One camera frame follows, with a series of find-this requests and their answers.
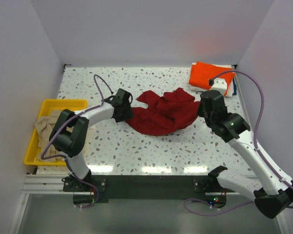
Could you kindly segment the dark red t shirt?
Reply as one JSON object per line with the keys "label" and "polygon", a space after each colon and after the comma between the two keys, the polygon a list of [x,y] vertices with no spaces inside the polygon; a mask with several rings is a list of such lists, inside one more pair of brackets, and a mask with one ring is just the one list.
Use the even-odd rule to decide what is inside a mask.
{"label": "dark red t shirt", "polygon": [[148,90],[137,101],[147,104],[147,108],[133,107],[134,117],[126,123],[149,136],[163,136],[187,128],[197,119],[200,106],[200,102],[182,88],[165,92],[163,96]]}

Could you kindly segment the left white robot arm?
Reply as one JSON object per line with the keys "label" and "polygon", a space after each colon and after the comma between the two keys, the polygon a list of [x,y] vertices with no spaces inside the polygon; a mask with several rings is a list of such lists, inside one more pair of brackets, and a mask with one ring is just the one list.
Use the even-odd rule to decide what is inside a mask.
{"label": "left white robot arm", "polygon": [[64,109],[49,137],[49,143],[60,152],[74,180],[74,185],[80,191],[87,191],[91,187],[91,171],[86,165],[83,148],[88,128],[108,119],[116,123],[134,117],[131,103],[132,94],[118,89],[115,95],[102,100],[97,106],[80,111]]}

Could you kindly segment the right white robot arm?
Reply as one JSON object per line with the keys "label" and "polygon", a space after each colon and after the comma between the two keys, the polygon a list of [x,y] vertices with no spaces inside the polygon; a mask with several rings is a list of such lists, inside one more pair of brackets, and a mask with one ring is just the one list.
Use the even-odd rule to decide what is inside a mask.
{"label": "right white robot arm", "polygon": [[293,203],[293,178],[286,174],[261,148],[254,133],[239,115],[228,112],[223,95],[216,90],[203,92],[198,116],[248,164],[258,181],[218,166],[208,173],[208,187],[233,190],[255,203],[268,218],[275,218]]}

